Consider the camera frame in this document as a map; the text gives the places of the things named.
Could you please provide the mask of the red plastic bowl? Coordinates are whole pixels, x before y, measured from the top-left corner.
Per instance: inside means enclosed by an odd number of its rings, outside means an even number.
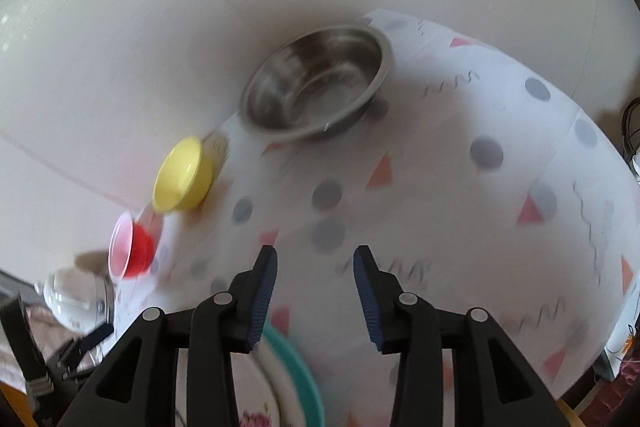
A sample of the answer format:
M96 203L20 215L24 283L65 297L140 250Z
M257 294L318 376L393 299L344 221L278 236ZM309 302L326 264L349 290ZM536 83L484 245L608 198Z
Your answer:
M138 277L150 269L154 253L151 235L130 212L124 212L116 221L108 246L110 277L116 282Z

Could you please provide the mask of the white floral plate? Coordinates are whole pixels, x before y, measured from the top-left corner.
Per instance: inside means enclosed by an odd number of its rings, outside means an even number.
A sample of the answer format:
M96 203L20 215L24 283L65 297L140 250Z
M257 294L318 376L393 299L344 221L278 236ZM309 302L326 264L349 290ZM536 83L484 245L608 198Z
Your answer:
M267 343L250 355L231 355L242 426L305 426L305 415L285 365Z

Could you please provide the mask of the teal round plate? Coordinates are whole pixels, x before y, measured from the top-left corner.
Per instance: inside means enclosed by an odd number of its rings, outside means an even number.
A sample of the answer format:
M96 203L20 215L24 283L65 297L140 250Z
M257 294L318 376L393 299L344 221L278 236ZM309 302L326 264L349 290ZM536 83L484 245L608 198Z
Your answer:
M293 343L267 323L258 360L277 395L282 426L325 426L322 395L304 358Z

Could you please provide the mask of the yellow plastic bowl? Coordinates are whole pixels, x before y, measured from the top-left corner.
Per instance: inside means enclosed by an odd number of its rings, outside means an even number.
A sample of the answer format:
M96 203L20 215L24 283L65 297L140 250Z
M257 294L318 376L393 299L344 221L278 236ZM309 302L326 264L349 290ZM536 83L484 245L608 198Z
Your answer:
M158 213L190 211L206 197L214 179L213 164L201 139L188 136L166 156L158 170L152 206Z

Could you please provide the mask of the stainless steel bowl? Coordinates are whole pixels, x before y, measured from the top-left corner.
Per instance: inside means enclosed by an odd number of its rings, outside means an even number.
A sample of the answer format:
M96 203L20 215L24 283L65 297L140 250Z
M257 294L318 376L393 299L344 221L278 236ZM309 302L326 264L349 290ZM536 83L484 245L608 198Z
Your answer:
M240 98L242 124L276 142L327 138L367 112L394 65L390 40L376 28L311 31L255 70Z

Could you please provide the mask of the white ceramic electric kettle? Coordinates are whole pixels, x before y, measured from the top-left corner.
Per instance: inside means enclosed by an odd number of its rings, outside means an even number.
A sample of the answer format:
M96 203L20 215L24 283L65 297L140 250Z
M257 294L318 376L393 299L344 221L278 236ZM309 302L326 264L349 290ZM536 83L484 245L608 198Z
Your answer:
M42 297L55 320L75 334L87 335L114 322L113 286L91 272L68 268L51 273Z

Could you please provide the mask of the white patterned tablecloth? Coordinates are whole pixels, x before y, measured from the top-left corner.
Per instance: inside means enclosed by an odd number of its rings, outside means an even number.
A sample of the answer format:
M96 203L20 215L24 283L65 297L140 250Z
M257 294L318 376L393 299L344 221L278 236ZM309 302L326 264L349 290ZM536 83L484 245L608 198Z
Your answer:
M270 320L314 374L331 426L390 420L397 360L371 343L357 246L434 307L486 309L552 395L623 352L639 312L639 187L567 95L496 49L377 10L396 67L331 139L284 144L239 117L206 203L164 221L150 273L122 284L116 327L191 308L277 249Z

